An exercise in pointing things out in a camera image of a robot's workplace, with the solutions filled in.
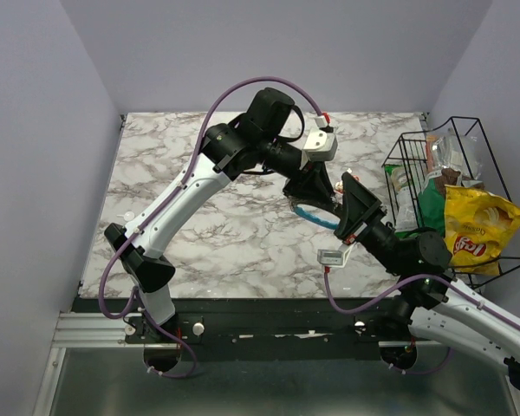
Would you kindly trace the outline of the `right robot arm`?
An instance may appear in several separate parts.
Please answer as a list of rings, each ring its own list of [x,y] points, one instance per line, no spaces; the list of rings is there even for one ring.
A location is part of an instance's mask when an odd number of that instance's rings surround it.
[[[335,236],[362,245],[399,278],[393,306],[381,318],[383,333],[438,341],[503,369],[520,391],[520,318],[447,276],[452,255],[436,231],[399,238],[382,219],[381,201],[351,173],[341,176],[342,204]]]

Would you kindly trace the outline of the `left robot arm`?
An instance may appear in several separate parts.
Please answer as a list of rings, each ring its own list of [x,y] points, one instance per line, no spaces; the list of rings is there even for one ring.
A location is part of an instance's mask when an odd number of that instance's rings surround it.
[[[156,342],[168,341],[176,314],[169,290],[174,266],[164,253],[181,227],[212,196],[241,175],[277,173],[286,179],[283,195],[292,207],[303,205],[335,217],[340,203],[329,180],[326,162],[337,149],[330,118],[317,112],[303,148],[281,134],[290,114],[300,108],[285,93],[264,88],[248,109],[227,123],[202,127],[188,165],[134,220],[111,223],[104,231],[136,285],[146,315],[145,331]]]

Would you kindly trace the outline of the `blue key tag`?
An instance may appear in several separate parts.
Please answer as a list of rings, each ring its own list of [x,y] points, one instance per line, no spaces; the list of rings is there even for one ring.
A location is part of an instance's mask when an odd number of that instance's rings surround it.
[[[296,205],[292,211],[300,218],[321,226],[325,229],[334,231],[337,228],[338,221],[336,219],[324,218],[322,214],[315,210],[311,205]]]

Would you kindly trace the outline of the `green snack packet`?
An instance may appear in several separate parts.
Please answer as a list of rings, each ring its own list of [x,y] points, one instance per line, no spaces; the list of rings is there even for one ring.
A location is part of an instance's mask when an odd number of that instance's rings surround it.
[[[411,180],[403,165],[384,166],[389,184],[390,203],[396,233],[404,237],[418,228],[417,213],[411,196]]]

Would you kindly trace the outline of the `yellow chips bag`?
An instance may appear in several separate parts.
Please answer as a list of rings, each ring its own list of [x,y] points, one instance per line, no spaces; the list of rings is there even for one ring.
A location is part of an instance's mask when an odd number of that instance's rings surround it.
[[[444,216],[455,271],[498,276],[498,259],[520,228],[520,208],[478,188],[448,185]]]

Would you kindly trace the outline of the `dark green snack bag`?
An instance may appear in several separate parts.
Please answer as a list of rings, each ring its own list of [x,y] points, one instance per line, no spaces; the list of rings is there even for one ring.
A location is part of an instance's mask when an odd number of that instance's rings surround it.
[[[441,171],[429,172],[418,196],[421,223],[434,229],[441,237],[445,235],[445,197]]]

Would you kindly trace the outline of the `black mounting rail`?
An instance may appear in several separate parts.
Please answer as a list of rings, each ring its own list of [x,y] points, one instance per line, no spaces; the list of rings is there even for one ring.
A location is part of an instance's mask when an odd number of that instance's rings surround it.
[[[159,332],[137,310],[120,320],[120,343],[143,350],[147,365],[177,361],[383,361],[412,373],[443,365],[449,348],[388,323],[384,300],[342,315],[324,299],[177,299]]]

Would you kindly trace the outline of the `clear snack packet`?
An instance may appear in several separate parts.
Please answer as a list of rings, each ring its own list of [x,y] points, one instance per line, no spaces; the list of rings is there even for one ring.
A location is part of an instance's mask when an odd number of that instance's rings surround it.
[[[481,176],[478,138],[457,136],[452,128],[447,135],[426,136],[426,160],[429,172],[450,168],[470,178]]]

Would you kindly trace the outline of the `grey curved keyring holder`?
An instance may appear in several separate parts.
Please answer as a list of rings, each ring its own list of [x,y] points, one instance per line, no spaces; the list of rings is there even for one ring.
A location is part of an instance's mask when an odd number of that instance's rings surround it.
[[[315,207],[316,211],[320,213],[324,212],[333,216],[338,221],[338,224],[341,221],[342,206],[341,203],[335,198],[331,198],[329,202],[323,202],[315,199],[299,198],[288,198],[288,200],[289,207],[291,210],[296,205],[311,205]]]

